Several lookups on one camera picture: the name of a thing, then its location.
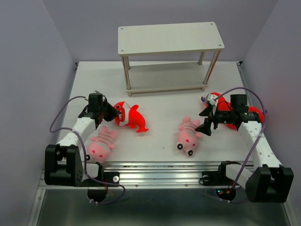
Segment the red shark plush white belly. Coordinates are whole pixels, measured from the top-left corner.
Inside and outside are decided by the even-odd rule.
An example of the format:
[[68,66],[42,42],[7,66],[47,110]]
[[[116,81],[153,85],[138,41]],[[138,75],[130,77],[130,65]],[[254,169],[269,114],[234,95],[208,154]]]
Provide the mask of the red shark plush white belly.
[[199,114],[199,116],[229,116],[232,112],[230,102],[226,101],[224,97],[220,97],[215,104],[210,104],[209,99],[218,97],[220,94],[217,92],[209,93],[201,97],[201,101],[206,104],[205,109]]

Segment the red shark plush toy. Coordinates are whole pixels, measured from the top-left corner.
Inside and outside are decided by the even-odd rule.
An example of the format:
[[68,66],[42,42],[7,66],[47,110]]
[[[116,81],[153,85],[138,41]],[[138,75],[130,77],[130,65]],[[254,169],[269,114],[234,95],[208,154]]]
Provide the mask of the red shark plush toy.
[[127,102],[117,102],[114,108],[119,112],[115,118],[118,126],[129,126],[132,129],[138,127],[136,133],[147,132],[146,120],[138,111],[139,105],[130,106]]

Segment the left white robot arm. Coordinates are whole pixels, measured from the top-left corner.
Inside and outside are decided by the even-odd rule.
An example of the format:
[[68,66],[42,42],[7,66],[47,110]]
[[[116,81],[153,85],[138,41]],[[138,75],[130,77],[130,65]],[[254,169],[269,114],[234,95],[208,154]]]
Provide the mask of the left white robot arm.
[[101,93],[91,93],[88,105],[73,128],[55,145],[45,149],[44,181],[47,185],[100,187],[118,186],[104,178],[102,163],[111,154],[117,132],[101,126],[120,113]]

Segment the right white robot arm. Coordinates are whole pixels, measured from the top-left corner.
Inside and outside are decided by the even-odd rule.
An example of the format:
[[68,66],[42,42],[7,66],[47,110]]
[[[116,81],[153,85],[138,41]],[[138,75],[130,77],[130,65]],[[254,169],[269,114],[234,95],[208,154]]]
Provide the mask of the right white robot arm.
[[248,159],[252,159],[254,171],[245,168],[246,164],[237,161],[223,161],[216,171],[203,171],[200,184],[215,186],[221,200],[232,202],[236,196],[235,186],[245,189],[250,202],[284,203],[287,200],[293,171],[284,167],[274,155],[263,134],[265,122],[258,111],[253,111],[247,104],[245,94],[230,96],[230,102],[221,108],[222,97],[213,93],[201,97],[206,108],[199,114],[204,116],[204,123],[197,127],[197,132],[207,136],[219,124],[231,124],[240,133],[249,148]]

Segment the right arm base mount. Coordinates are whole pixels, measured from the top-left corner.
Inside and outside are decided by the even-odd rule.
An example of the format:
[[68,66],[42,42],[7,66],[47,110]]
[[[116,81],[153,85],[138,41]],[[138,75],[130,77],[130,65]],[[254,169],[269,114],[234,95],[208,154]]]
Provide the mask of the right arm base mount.
[[216,171],[203,171],[199,183],[203,186],[227,186],[227,188],[216,188],[216,195],[222,201],[234,203],[236,197],[236,190],[232,189],[234,180],[226,177],[226,166],[230,164],[241,165],[236,161],[222,161]]

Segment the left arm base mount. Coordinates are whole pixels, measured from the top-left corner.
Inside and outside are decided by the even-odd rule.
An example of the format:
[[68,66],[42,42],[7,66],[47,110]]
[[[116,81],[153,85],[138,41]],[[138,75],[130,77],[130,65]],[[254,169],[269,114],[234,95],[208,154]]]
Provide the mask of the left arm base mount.
[[111,204],[116,201],[118,195],[109,194],[110,187],[118,187],[119,173],[105,172],[101,163],[88,163],[88,174],[93,178],[90,179],[86,174],[83,174],[82,185],[89,187],[87,189],[87,197],[90,203],[95,205]]

